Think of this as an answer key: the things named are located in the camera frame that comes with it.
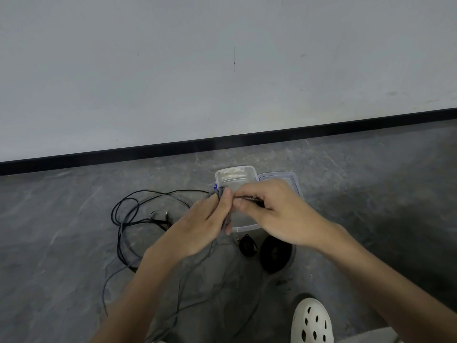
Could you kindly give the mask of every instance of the concrete floor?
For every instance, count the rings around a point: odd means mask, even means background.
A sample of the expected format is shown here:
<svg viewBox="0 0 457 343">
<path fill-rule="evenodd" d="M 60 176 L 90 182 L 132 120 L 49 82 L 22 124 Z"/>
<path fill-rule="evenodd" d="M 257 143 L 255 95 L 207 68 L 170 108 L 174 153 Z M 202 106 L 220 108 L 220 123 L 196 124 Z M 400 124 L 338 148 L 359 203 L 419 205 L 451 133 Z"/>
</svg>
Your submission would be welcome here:
<svg viewBox="0 0 457 343">
<path fill-rule="evenodd" d="M 87 341 L 102 313 L 105 268 L 110 274 L 121 266 L 112 206 L 142 188 L 209 189 L 218 169 L 236 165 L 252 165 L 258 173 L 295 172 L 312 207 L 457 310 L 456 134 L 457 121 L 443 121 L 1 177 L 0 341 Z M 190 202 L 199 197 L 186 195 Z M 165 210 L 174 219 L 184 212 L 164 200 L 159 213 Z M 151 225 L 129 233 L 139 249 L 160 235 Z M 265 237 L 261 231 L 253 235 L 259 244 Z M 222 236 L 216 243 L 190 274 L 182 305 L 209 300 L 180 313 L 168 342 L 288 342 L 292 303 L 303 292 L 326 306 L 337 339 L 385 325 L 312 250 L 297 248 L 290 268 L 267 278 L 258 259 L 245 259 L 233 239 Z M 175 310 L 178 280 L 207 252 L 174 272 L 154 327 L 173 324 L 164 318 Z M 113 278 L 108 301 L 131 277 L 124 270 Z"/>
</svg>

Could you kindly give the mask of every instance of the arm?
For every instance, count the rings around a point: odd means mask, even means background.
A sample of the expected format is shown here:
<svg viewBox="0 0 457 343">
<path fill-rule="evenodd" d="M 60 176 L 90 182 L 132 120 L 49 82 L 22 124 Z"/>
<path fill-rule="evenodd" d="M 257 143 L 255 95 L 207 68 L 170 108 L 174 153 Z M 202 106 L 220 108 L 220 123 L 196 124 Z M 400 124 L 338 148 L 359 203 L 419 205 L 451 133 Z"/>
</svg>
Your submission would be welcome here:
<svg viewBox="0 0 457 343">
<path fill-rule="evenodd" d="M 142 343 L 159 299 L 159 288 L 183 258 L 194 255 L 220 233 L 232 207 L 233 194 L 224 190 L 199 201 L 146 250 L 134 278 L 114 304 L 90 343 Z"/>
<path fill-rule="evenodd" d="M 457 341 L 457 314 L 394 271 L 346 230 L 320 216 L 285 181 L 246 184 L 236 196 L 257 196 L 233 205 L 283 241 L 314 248 L 330 259 L 405 342 Z"/>
</svg>

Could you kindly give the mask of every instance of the fingernail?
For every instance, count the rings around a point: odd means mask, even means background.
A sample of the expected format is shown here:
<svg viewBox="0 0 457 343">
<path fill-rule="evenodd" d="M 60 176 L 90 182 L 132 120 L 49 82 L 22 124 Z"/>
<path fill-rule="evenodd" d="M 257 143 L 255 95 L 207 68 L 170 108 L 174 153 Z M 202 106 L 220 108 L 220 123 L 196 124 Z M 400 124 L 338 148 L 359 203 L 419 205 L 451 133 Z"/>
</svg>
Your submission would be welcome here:
<svg viewBox="0 0 457 343">
<path fill-rule="evenodd" d="M 233 202 L 232 202 L 233 206 L 239 208 L 241 205 L 241 200 L 242 200 L 241 198 L 236 198 L 235 200 L 233 200 Z"/>
</svg>

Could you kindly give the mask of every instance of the forearm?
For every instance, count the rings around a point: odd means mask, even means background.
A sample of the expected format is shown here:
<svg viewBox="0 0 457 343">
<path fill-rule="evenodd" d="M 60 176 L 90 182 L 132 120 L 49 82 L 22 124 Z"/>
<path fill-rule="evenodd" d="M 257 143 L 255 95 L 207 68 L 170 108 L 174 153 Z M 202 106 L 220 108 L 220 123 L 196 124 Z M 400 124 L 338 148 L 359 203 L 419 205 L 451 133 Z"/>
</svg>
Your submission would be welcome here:
<svg viewBox="0 0 457 343">
<path fill-rule="evenodd" d="M 180 259 L 164 238 L 150 247 L 90 343 L 144 342 L 155 314 L 159 287 Z"/>
<path fill-rule="evenodd" d="M 317 248 L 408 342 L 457 341 L 457 315 L 369 253 L 341 227 Z"/>
</svg>

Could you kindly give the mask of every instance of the black baseboard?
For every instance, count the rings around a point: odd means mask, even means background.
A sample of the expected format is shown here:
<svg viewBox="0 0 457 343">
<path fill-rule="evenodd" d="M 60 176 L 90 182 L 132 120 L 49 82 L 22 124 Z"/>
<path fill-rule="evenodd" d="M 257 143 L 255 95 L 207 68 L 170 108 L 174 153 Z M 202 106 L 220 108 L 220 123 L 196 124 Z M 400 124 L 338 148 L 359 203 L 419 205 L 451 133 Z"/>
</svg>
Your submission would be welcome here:
<svg viewBox="0 0 457 343">
<path fill-rule="evenodd" d="M 234 136 L 196 139 L 193 141 L 152 144 L 139 147 L 48 156 L 36 159 L 6 161 L 0 163 L 0 176 L 56 170 L 68 167 L 98 165 L 109 162 L 155 158 L 159 156 L 186 154 L 255 144 L 283 142 L 294 139 L 329 136 L 340 133 L 374 130 L 385 127 L 420 124 L 424 122 L 450 120 L 456 118 L 457 108 L 449 108 L 438 111 L 384 116 L 380 118 L 297 127 L 277 131 L 256 132 Z"/>
</svg>

